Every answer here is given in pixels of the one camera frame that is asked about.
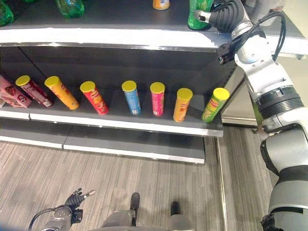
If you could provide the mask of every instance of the wire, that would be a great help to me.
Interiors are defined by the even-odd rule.
[[[34,217],[32,218],[30,224],[29,224],[29,227],[28,227],[28,231],[31,231],[32,230],[32,226],[34,224],[34,221],[41,215],[45,214],[45,213],[49,213],[49,212],[53,212],[55,211],[54,208],[46,208],[40,212],[38,212],[37,214],[34,215]]]
[[[60,205],[60,206],[58,206],[58,207],[56,207],[56,208],[46,208],[46,209],[43,209],[42,211],[39,211],[37,214],[34,215],[34,217],[32,218],[32,220],[31,220],[31,222],[30,222],[30,224],[29,224],[28,231],[31,231],[31,230],[32,230],[32,226],[33,226],[35,220],[36,220],[39,216],[41,216],[41,215],[43,215],[43,214],[45,214],[45,213],[54,212],[55,210],[57,210],[57,209],[59,209],[59,208],[62,208],[62,207],[68,208],[69,211],[71,212],[71,214],[72,214],[72,215],[74,214],[73,211],[72,211],[72,209],[71,209],[71,207],[68,206],[68,205]]]
[[[286,23],[285,23],[285,17],[281,12],[278,11],[273,11],[268,13],[267,15],[265,15],[263,18],[261,18],[260,20],[258,20],[258,22],[256,24],[253,25],[252,28],[250,28],[246,33],[243,34],[243,38],[242,41],[240,42],[240,44],[237,46],[237,50],[239,50],[246,42],[247,40],[251,37],[252,32],[257,29],[260,24],[262,24],[263,22],[273,18],[273,17],[280,17],[281,18],[281,29],[280,29],[280,35],[279,35],[279,40],[278,40],[278,44],[275,50],[275,53],[273,54],[273,60],[276,61],[279,52],[282,49],[284,40],[285,40],[285,36],[286,36]]]

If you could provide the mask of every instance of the gray shelf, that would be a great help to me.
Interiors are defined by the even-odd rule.
[[[84,1],[81,18],[65,19],[54,1],[25,4],[9,2],[16,19],[1,28],[2,46],[85,46],[150,50],[215,51],[230,41],[229,34],[215,28],[188,28],[189,1],[177,0],[169,9],[157,11],[149,1]],[[274,50],[280,22],[264,27]],[[308,44],[287,18],[287,39],[281,54],[308,54]]]
[[[73,126],[63,148],[196,164],[205,162],[203,138],[144,131]]]
[[[32,102],[25,114],[34,121],[79,124],[95,127],[112,127],[124,129],[136,129],[144,131],[155,131],[165,133],[177,133],[193,136],[222,137],[223,128],[220,115],[217,115],[212,123],[207,124],[201,120],[202,112],[208,99],[203,95],[194,95],[183,122],[177,123],[173,120],[173,110],[176,101],[175,94],[165,94],[165,112],[163,116],[157,117],[152,113],[151,94],[139,92],[141,102],[141,114],[132,115],[121,90],[100,91],[109,105],[106,115],[99,115],[85,97],[81,98],[80,107],[70,111],[62,102],[56,100],[50,108],[43,108],[36,102]],[[20,108],[12,108],[5,105],[0,109],[0,117],[20,118]]]
[[[196,164],[205,162],[202,137],[176,134],[1,119],[0,141]]]
[[[62,148],[71,125],[56,125],[21,120],[0,120],[0,141]]]

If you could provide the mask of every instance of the bottle cap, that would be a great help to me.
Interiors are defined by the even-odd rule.
[[[52,87],[60,82],[59,77],[57,76],[50,76],[48,79],[45,80],[45,85],[47,87]]]
[[[30,81],[30,76],[20,76],[16,81],[15,84],[19,87],[26,85]]]
[[[216,88],[213,91],[214,97],[216,97],[218,100],[227,100],[230,96],[227,89],[224,88]]]
[[[188,88],[181,88],[178,90],[177,96],[183,100],[190,100],[192,98],[193,92]]]
[[[165,91],[165,85],[162,84],[161,82],[155,82],[151,84],[150,90],[154,94],[160,94]]]
[[[95,83],[92,81],[86,81],[80,85],[80,90],[82,92],[90,92],[94,91],[94,89],[95,89]]]
[[[125,81],[123,84],[122,84],[122,90],[123,91],[133,91],[137,88],[137,84],[132,81],[132,80],[128,80],[128,81]]]

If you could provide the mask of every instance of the floor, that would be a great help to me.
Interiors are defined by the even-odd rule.
[[[127,209],[133,192],[141,195],[139,226],[167,228],[170,204],[177,200],[197,231],[261,231],[276,180],[262,161],[261,140],[249,129],[225,127],[220,159],[216,139],[205,139],[204,165],[0,142],[0,224],[26,230],[35,213],[62,204],[82,187],[97,193],[83,202],[84,218],[73,231],[95,229],[114,210]]]

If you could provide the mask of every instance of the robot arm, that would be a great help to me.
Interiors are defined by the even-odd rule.
[[[271,193],[269,215],[262,221],[263,229],[308,230],[308,108],[276,62],[281,48],[277,47],[278,53],[272,57],[264,33],[252,29],[257,26],[249,20],[240,0],[230,0],[213,13],[195,11],[195,17],[231,33],[232,42],[218,50],[219,62],[234,58],[244,70],[249,94],[263,117],[262,126],[274,134],[261,143],[267,168],[279,176]]]
[[[82,195],[81,188],[74,191],[64,205],[60,205],[56,208],[47,208],[37,213],[28,228],[28,231],[32,230],[34,221],[42,214],[46,212],[54,211],[51,219],[46,223],[44,228],[40,231],[69,231],[72,224],[80,223],[82,220],[82,209],[77,209],[80,204],[89,196],[94,195],[95,190]]]

